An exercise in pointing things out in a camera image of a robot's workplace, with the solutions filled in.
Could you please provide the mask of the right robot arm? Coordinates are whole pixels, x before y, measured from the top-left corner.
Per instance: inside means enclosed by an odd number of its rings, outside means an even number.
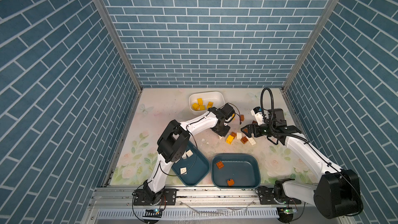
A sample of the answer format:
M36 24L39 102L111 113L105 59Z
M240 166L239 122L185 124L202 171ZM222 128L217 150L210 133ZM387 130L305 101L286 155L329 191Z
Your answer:
M276 201L298 199L314 205L322 216L333 219L355 216L363 211L359 177L344 170L315 148L294 125L287 125L282 109L251 110L255 121L241 131L248 138L266 137L274 145L282 144L295 153L313 172L317 185L294 179L277 180L273 195Z

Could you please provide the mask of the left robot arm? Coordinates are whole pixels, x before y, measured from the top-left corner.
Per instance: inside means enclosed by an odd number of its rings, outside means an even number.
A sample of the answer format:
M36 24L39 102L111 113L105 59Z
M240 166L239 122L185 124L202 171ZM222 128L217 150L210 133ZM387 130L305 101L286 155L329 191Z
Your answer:
M228 124L234 117L234 107L232 104L226 103L220 108L211 107L204 114L191 120L170 121L157 141L157 163L152 175L144 182L143 186L146 194L158 196L163 192L170 169L175 162L182 158L191 138L208 129L225 137L230 130Z

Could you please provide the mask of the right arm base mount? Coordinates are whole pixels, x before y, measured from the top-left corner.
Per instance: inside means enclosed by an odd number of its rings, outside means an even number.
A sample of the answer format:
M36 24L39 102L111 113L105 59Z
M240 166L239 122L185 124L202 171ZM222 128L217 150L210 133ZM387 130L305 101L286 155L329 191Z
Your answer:
M274 187L259 186L255 189L255 192L261 205L299 205L302 203L301 200L287 197L278 187L275 189Z

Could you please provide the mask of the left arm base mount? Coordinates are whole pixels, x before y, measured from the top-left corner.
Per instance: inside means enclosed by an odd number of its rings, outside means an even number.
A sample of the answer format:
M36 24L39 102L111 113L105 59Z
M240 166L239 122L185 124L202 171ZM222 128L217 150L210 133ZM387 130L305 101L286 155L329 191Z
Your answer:
M159 205L174 206L177 198L177 189L165 188L158 193L151 190L137 189L132 193L133 204L136 206Z

